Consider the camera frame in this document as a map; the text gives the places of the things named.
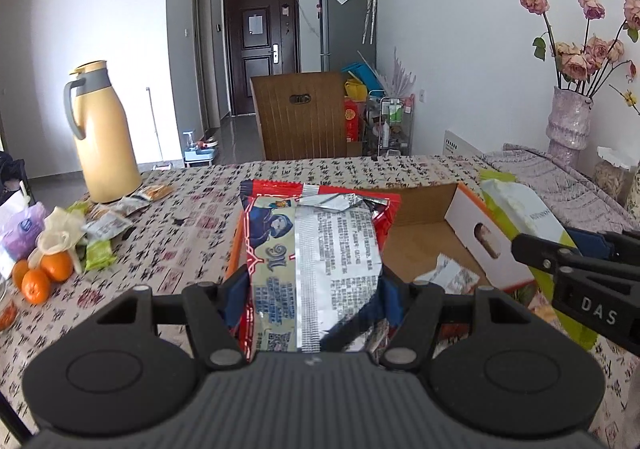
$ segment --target white bottle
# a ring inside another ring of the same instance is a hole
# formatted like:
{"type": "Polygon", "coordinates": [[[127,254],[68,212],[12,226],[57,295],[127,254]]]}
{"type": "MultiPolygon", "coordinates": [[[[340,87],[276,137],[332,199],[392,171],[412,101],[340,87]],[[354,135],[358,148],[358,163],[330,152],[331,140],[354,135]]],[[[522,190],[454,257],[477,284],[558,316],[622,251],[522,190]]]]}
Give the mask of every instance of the white bottle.
{"type": "Polygon", "coordinates": [[[389,147],[389,135],[391,134],[391,127],[389,123],[385,121],[382,125],[382,147],[389,147]]]}

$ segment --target wooden chair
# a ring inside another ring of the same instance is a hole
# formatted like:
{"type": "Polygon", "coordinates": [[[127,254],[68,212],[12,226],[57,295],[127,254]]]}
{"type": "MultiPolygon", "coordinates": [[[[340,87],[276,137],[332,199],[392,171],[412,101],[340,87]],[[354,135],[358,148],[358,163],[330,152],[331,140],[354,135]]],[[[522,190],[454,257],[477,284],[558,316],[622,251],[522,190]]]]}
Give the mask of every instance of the wooden chair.
{"type": "Polygon", "coordinates": [[[266,160],[346,156],[339,73],[253,77],[251,89],[266,160]]]}

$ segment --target purple bag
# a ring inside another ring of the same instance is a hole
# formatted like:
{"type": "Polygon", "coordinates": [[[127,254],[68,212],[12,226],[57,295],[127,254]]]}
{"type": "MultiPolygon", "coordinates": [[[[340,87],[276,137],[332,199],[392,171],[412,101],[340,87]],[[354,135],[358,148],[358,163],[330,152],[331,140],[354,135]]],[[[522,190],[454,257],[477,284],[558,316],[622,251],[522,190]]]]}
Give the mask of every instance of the purple bag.
{"type": "Polygon", "coordinates": [[[44,230],[49,215],[41,203],[14,214],[2,228],[2,247],[14,260],[27,259],[36,248],[36,239],[44,230]]]}

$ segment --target beige thermos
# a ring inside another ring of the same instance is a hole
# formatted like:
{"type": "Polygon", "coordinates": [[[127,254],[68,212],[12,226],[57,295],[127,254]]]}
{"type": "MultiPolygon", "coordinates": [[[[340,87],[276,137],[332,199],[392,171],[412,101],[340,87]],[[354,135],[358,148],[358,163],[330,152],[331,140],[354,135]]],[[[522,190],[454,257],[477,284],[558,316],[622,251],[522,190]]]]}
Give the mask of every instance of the beige thermos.
{"type": "Polygon", "coordinates": [[[106,61],[83,64],[71,74],[78,77],[65,86],[66,118],[74,132],[91,200],[119,200],[142,184],[127,115],[111,87],[106,61]],[[72,102],[74,88],[77,92],[72,102]]]}

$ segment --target pink flower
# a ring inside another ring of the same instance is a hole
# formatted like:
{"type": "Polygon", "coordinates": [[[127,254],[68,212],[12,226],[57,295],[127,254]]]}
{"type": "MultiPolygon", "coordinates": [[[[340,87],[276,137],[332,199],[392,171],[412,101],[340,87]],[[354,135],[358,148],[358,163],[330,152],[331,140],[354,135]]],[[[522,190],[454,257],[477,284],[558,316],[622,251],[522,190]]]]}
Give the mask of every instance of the pink flower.
{"type": "Polygon", "coordinates": [[[520,0],[520,4],[532,14],[543,15],[543,13],[549,10],[547,0],[520,0]]]}
{"type": "Polygon", "coordinates": [[[629,28],[640,30],[640,0],[625,0],[625,18],[629,28]]]}
{"type": "Polygon", "coordinates": [[[622,56],[625,54],[625,45],[622,44],[622,41],[612,39],[607,43],[607,47],[611,50],[609,52],[609,60],[612,63],[617,63],[622,59],[622,56]]]}
{"type": "Polygon", "coordinates": [[[588,64],[584,55],[571,55],[566,62],[564,58],[562,58],[562,62],[564,63],[564,67],[562,68],[563,74],[566,74],[573,80],[587,80],[588,64]]]}
{"type": "Polygon", "coordinates": [[[578,3],[587,19],[604,19],[604,7],[598,0],[578,0],[578,3]]]}
{"type": "Polygon", "coordinates": [[[608,43],[596,37],[595,35],[587,41],[587,47],[585,48],[585,53],[593,57],[597,65],[597,69],[602,67],[602,63],[604,63],[607,58],[607,54],[609,53],[609,45],[608,43]]]}
{"type": "Polygon", "coordinates": [[[584,60],[587,61],[587,75],[593,75],[594,73],[596,73],[601,67],[602,65],[598,65],[598,63],[596,62],[595,58],[586,53],[584,55],[584,60]]]}
{"type": "Polygon", "coordinates": [[[581,50],[575,45],[575,43],[572,43],[570,45],[562,42],[556,43],[556,55],[580,55],[580,53],[581,50]]]}

